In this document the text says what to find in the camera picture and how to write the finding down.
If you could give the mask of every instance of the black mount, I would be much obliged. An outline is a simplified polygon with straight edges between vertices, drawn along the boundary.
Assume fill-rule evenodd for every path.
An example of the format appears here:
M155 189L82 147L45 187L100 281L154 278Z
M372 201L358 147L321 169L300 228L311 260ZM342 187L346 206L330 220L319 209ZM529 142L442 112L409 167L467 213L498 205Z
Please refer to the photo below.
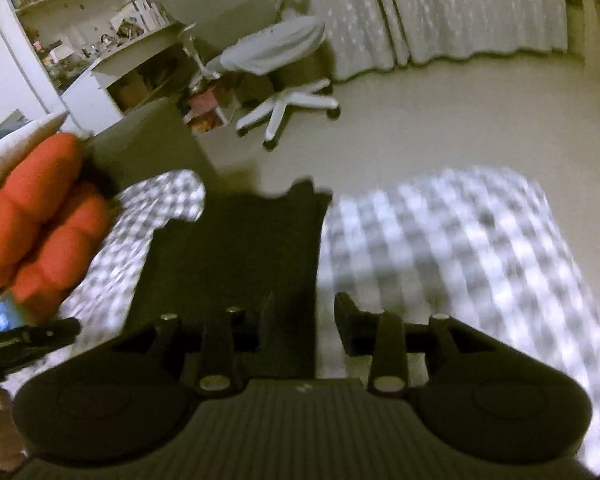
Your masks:
M80 322L73 317L0 332L0 382L8 374L71 345L79 333Z
M453 448L508 464L573 455L591 418L572 379L445 315L426 325L334 302L347 354L372 355L367 391L408 402ZM100 466L170 441L201 403L243 393L243 361L278 336L272 297L246 312L228 308L184 330L163 314L25 384L13 415L30 452L50 462ZM429 380L410 387L408 353L425 356Z
M492 462L573 456L591 420L589 397L567 375L446 314L428 325L360 312L337 294L334 313L350 356L373 355L367 390L409 402L452 447ZM410 388L407 353L424 354L429 380Z

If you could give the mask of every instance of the floor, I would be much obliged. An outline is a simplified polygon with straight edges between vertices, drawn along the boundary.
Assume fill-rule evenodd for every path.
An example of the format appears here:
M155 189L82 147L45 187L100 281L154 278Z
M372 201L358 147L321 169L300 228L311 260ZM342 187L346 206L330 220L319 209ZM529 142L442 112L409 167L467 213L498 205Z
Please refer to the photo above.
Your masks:
M600 303L600 75L522 54L438 60L338 85L342 116L294 112L271 153L264 126L202 136L237 185L277 192L303 175L336 195L475 164L536 179Z

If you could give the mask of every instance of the checkered bedsheet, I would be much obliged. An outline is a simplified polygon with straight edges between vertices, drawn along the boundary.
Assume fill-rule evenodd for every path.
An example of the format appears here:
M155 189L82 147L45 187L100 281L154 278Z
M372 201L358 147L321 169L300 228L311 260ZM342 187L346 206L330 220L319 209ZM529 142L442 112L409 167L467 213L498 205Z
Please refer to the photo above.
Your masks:
M4 383L14 392L31 376L119 332L153 230L169 218L195 220L204 189L189 171L136 184L84 281L61 307L83 330L70 348ZM381 307L410 322L445 312L575 378L593 420L580 459L600 472L600 310L560 236L542 190L510 170L473 168L422 177L328 210L317 277L320 377L360 373L344 355L333 294Z

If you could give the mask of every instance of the clutter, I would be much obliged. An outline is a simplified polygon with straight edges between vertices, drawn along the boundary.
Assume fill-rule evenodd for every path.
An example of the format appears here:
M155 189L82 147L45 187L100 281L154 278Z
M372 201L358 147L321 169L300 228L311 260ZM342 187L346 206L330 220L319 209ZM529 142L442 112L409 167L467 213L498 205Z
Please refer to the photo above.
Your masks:
M152 0L129 0L110 22L119 36L130 39L168 24L168 20ZM129 35L130 28L136 32L133 38Z
M223 78L193 94L190 94L190 88L187 89L180 108L185 124L191 127L193 133L203 134L231 122L240 107L232 79Z
M103 34L100 37L100 43L104 48L109 48L111 45L115 44L115 40L109 34Z

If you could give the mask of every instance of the curtain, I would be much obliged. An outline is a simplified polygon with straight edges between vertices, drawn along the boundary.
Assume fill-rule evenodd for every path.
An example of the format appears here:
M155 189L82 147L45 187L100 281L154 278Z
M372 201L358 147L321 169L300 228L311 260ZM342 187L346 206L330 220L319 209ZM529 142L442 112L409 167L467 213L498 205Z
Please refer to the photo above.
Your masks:
M395 0L414 62L567 48L565 0Z
M327 24L331 75L434 57L567 47L564 0L309 0Z

